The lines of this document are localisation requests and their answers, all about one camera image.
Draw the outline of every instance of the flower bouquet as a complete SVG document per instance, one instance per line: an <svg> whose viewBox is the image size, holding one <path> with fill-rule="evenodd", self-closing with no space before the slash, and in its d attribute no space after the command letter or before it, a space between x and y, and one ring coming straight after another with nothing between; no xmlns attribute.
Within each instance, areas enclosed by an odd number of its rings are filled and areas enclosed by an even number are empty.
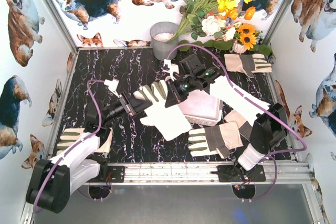
<svg viewBox="0 0 336 224"><path fill-rule="evenodd" d="M242 50L253 50L260 38L254 26L235 21L237 18L251 20L256 8L254 6L241 12L243 2L253 0L185 0L181 6L183 14L177 32L172 39L191 33L191 37L214 36L204 46L215 46L221 50L229 50L233 45L243 47Z"/></svg>

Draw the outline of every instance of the white vase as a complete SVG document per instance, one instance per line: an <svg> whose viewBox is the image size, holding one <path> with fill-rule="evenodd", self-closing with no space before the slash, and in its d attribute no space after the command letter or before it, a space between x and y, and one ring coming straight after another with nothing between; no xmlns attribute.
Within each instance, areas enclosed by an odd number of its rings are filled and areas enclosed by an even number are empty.
<svg viewBox="0 0 336 224"><path fill-rule="evenodd" d="M235 41L233 42L232 50L237 54L243 54L246 52L247 48Z"/></svg>

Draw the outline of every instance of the work glove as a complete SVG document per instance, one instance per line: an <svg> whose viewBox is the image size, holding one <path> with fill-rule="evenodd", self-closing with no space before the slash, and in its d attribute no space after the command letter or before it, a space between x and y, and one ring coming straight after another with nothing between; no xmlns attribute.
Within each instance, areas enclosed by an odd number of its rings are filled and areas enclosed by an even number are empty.
<svg viewBox="0 0 336 224"><path fill-rule="evenodd" d="M238 90L243 96L238 94L234 89ZM210 84L210 95L221 99L236 110L251 126L253 126L255 119L257 119L257 114L263 114L264 112L245 100L245 98L249 98L265 110L268 110L270 106L267 102L260 101L234 83L232 88L225 76L218 77L215 83Z"/></svg>
<svg viewBox="0 0 336 224"><path fill-rule="evenodd" d="M61 141L56 144L56 148L58 150L57 155L65 151L83 133L84 133L84 128L65 129L60 137ZM111 132L106 142L99 149L97 149L95 153L109 153L111 143L112 143L112 136L113 136L113 130L111 129Z"/></svg>
<svg viewBox="0 0 336 224"><path fill-rule="evenodd" d="M246 121L246 119L242 115L240 115L237 111L232 110L224 117L224 120L226 122L236 122L240 134L249 141L252 126Z"/></svg>
<svg viewBox="0 0 336 224"><path fill-rule="evenodd" d="M235 122L189 131L188 149L193 157L219 154L227 158L230 150L242 145Z"/></svg>
<svg viewBox="0 0 336 224"><path fill-rule="evenodd" d="M151 87L141 86L133 93L135 98L153 103L144 110L147 117L141 118L140 122L146 126L155 126L163 137L170 141L188 132L192 127L178 105L165 108L167 94L168 87L164 80L153 82Z"/></svg>
<svg viewBox="0 0 336 224"><path fill-rule="evenodd" d="M227 71L241 72L253 78L253 73L271 73L272 65L265 60L262 54L253 55L224 55Z"/></svg>

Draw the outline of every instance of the black marble table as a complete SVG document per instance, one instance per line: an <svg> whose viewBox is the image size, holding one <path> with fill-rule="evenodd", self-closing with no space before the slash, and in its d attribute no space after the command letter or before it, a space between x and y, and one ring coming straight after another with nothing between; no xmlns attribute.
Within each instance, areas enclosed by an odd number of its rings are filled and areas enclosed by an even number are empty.
<svg viewBox="0 0 336 224"><path fill-rule="evenodd" d="M224 62L224 52L212 49ZM213 65L210 55L198 49L179 52L173 62L195 53L207 67ZM87 91L87 81L90 79L119 80L117 91L132 94L140 85L151 84L155 80L164 79L167 75L162 72L163 62L155 59L151 48L141 49L109 49L109 50L81 50L76 63L75 73L69 88L69 94L63 111L58 138L64 129L69 127L83 127L85 121L85 107L91 101ZM230 78L244 90L255 97L273 104L272 96L264 74L256 74L255 78L246 77L242 73L230 72ZM91 86L96 99L111 104L117 99L102 83ZM223 117L232 109L224 104ZM160 132L153 126L143 126L139 118L122 116L111 122L113 128L113 143L110 153L101 154L112 163L146 163L146 162L204 162L221 161L218 155L192 157L187 149L188 134L182 134L172 141L163 139ZM231 151L227 160L232 160L243 153L248 141L242 137L244 147ZM277 150L287 149L286 141L282 141ZM278 154L276 159L290 159L289 153Z"/></svg>

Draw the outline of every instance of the flower pot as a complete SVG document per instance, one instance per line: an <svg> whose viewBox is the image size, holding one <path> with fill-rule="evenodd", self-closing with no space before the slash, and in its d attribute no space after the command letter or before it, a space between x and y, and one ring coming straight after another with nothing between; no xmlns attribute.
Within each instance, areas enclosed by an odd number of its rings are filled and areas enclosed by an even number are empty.
<svg viewBox="0 0 336 224"><path fill-rule="evenodd" d="M150 29L150 35L152 38L152 46L154 56L158 60L165 60L168 54L178 46L179 38L175 38L172 41L159 41L155 39L156 35L162 33L175 34L178 29L178 25L172 22L159 22L154 24ZM170 59L174 59L177 55L177 50L171 54Z"/></svg>
<svg viewBox="0 0 336 224"><path fill-rule="evenodd" d="M247 48L244 45L239 44L237 41L234 41L232 50L237 54L243 54L246 52Z"/></svg>

